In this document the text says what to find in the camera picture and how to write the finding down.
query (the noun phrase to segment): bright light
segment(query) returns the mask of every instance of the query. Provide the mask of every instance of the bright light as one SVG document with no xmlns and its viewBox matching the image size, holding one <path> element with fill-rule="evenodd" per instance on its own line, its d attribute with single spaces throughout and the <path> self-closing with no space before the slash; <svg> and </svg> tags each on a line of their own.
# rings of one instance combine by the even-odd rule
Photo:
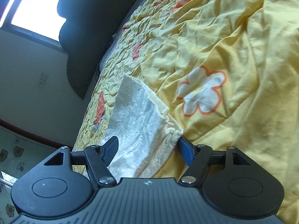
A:
<svg viewBox="0 0 299 224">
<path fill-rule="evenodd" d="M 59 41 L 59 32 L 66 19 L 57 13 L 59 0 L 22 0 L 12 25 Z"/>
<path fill-rule="evenodd" d="M 14 1 L 15 0 L 9 0 L 9 2 L 4 10 L 4 13 L 2 14 L 1 20 L 0 20 L 0 28 L 3 26 L 4 20 L 6 19 L 9 9 L 11 8 Z"/>
</svg>

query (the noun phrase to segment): bed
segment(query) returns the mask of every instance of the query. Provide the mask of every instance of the bed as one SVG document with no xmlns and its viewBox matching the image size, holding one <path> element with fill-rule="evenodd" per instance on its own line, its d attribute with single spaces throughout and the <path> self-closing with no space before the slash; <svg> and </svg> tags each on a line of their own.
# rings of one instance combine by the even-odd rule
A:
<svg viewBox="0 0 299 224">
<path fill-rule="evenodd" d="M 102 141 L 124 75 L 130 76 L 168 106 L 194 145 L 234 145 L 275 176 L 285 190 L 278 215 L 297 224 L 299 0 L 138 0 L 134 6 L 101 59 L 73 150 Z M 153 177 L 178 179 L 186 170 L 176 148 L 169 154 Z"/>
</svg>

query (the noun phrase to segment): white textured fabric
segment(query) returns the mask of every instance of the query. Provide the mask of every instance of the white textured fabric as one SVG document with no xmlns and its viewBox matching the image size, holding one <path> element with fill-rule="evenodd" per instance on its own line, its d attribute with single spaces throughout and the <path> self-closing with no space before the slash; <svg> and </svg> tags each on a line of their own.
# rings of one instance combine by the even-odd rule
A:
<svg viewBox="0 0 299 224">
<path fill-rule="evenodd" d="M 117 181 L 121 177 L 150 178 L 182 134 L 162 100 L 143 82 L 125 75 L 100 145 L 118 137 L 119 149 L 108 167 Z"/>
</svg>

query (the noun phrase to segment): black flower print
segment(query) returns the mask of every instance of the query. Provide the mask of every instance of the black flower print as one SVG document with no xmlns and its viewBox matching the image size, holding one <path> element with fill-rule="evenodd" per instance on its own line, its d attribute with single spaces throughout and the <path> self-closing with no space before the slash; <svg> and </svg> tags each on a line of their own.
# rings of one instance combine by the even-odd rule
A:
<svg viewBox="0 0 299 224">
<path fill-rule="evenodd" d="M 20 143 L 20 138 L 17 138 L 16 140 L 15 140 L 15 144 L 19 144 Z"/>
<path fill-rule="evenodd" d="M 23 155 L 23 151 L 24 151 L 23 148 L 20 148 L 20 147 L 16 146 L 16 147 L 13 149 L 13 154 L 15 155 L 15 157 L 20 157 L 20 156 Z"/>
<path fill-rule="evenodd" d="M 7 204 L 6 213 L 9 217 L 13 217 L 15 215 L 15 207 L 10 204 Z"/>
<path fill-rule="evenodd" d="M 6 150 L 2 149 L 0 152 L 0 161 L 4 161 L 5 159 L 7 159 L 7 154 L 8 154 L 8 152 Z"/>
<path fill-rule="evenodd" d="M 17 170 L 23 172 L 24 171 L 25 163 L 21 162 L 17 165 Z"/>
</svg>

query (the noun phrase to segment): brown trim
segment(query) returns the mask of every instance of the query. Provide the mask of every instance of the brown trim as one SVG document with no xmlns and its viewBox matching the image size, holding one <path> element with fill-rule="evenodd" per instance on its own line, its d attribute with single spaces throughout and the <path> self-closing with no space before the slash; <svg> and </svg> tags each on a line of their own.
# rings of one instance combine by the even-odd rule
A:
<svg viewBox="0 0 299 224">
<path fill-rule="evenodd" d="M 14 125 L 12 125 L 12 124 L 4 121 L 4 120 L 1 120 L 1 119 L 0 119 L 0 126 L 8 129 L 10 131 L 13 131 L 14 133 L 17 133 L 17 134 L 19 134 L 23 137 L 26 137 L 30 140 L 37 141 L 37 142 L 39 142 L 41 144 L 44 144 L 44 145 L 47 145 L 47 146 L 51 146 L 51 147 L 54 147 L 54 148 L 57 148 L 57 149 L 62 147 L 62 146 L 65 146 L 65 145 L 60 144 L 58 142 L 54 142 L 54 141 L 48 140 L 46 138 L 43 138 L 41 136 L 34 135 L 34 134 L 32 134 L 28 131 L 22 130 L 22 129 L 18 128 L 17 126 L 14 126 Z"/>
</svg>

